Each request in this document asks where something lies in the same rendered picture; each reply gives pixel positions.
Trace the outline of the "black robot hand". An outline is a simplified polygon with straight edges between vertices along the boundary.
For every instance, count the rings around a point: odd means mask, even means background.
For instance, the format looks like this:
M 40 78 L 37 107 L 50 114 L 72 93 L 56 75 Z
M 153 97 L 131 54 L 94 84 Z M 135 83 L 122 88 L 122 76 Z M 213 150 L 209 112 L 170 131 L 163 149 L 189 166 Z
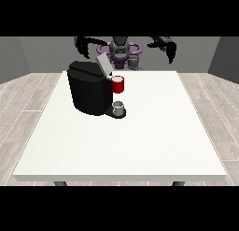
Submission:
M 165 51 L 171 64 L 176 57 L 176 43 L 169 36 L 153 36 L 153 41 L 148 43 L 149 48 L 158 48 Z
M 107 43 L 103 40 L 88 37 L 88 36 L 75 36 L 74 37 L 75 46 L 77 51 L 83 55 L 85 58 L 89 59 L 89 48 L 90 44 L 106 46 Z

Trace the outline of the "pale grey machine lid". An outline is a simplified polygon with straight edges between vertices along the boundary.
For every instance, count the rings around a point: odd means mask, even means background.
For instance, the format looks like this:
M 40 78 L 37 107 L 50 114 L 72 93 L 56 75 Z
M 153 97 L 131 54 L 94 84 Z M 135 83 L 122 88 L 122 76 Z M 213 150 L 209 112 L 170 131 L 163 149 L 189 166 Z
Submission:
M 105 53 L 102 53 L 99 56 L 97 56 L 96 61 L 99 64 L 99 66 L 101 67 L 101 69 L 106 77 L 108 77 L 110 75 L 110 73 L 114 70 L 114 68 L 112 67 L 112 65 L 109 62 Z

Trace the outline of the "small grey coffee pod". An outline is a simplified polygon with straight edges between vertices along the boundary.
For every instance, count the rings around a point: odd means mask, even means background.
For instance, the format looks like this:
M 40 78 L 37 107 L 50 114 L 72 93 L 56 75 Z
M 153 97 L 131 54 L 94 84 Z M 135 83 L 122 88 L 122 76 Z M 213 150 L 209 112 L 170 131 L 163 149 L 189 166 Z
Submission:
M 128 67 L 132 70 L 136 70 L 138 68 L 139 57 L 137 55 L 132 55 L 128 59 Z

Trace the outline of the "black coffee machine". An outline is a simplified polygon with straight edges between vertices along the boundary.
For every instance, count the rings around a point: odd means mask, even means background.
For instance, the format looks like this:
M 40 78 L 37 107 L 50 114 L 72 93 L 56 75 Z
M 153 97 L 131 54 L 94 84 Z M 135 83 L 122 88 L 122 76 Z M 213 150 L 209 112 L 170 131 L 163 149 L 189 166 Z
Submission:
M 115 119 L 126 116 L 113 114 L 113 92 L 110 74 L 106 77 L 97 63 L 74 61 L 67 70 L 73 103 L 79 111 L 94 116 L 108 115 Z

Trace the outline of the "red pod holder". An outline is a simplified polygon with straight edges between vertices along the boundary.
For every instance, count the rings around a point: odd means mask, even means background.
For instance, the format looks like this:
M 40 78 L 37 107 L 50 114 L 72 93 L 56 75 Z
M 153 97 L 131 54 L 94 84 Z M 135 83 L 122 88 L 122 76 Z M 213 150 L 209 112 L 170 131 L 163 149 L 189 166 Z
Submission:
M 112 92 L 120 94 L 124 91 L 124 77 L 114 76 L 111 78 Z

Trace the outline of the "small grey cup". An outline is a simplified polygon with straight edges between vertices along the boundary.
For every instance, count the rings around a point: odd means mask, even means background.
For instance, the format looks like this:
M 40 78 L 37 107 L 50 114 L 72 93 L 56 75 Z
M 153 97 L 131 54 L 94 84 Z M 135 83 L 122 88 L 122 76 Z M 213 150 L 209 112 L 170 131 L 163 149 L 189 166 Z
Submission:
M 121 101 L 115 101 L 112 104 L 112 108 L 113 108 L 113 114 L 116 116 L 120 116 L 124 112 L 124 105 Z

